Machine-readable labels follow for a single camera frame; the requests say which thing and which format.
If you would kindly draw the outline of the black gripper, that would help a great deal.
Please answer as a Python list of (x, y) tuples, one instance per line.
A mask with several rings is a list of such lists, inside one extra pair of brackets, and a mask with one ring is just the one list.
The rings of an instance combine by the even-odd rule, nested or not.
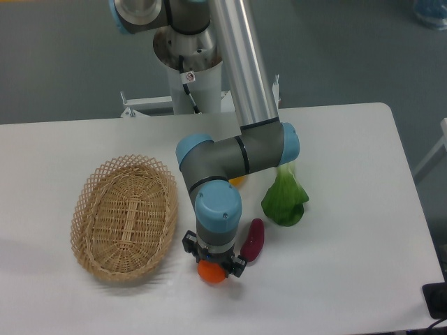
[(226, 251), (212, 252), (210, 249), (202, 247), (197, 242), (196, 233), (187, 230), (182, 238), (182, 245), (186, 253), (192, 254), (196, 262), (207, 261), (218, 264), (225, 271), (225, 276), (241, 277), (247, 266), (247, 259), (241, 255), (234, 255), (234, 246)]

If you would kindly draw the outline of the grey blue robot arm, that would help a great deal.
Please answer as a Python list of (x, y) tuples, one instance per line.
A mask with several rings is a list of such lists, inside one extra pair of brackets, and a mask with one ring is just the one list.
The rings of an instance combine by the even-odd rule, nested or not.
[(294, 127), (279, 120), (249, 3), (111, 1), (110, 10), (128, 34), (171, 27), (192, 36), (209, 23), (216, 29), (241, 133), (218, 142), (194, 134), (178, 143), (177, 162), (196, 215), (196, 231), (187, 232), (182, 243), (197, 262), (212, 263), (226, 276), (241, 276), (247, 259), (233, 249), (242, 199), (230, 181), (289, 163), (300, 151)]

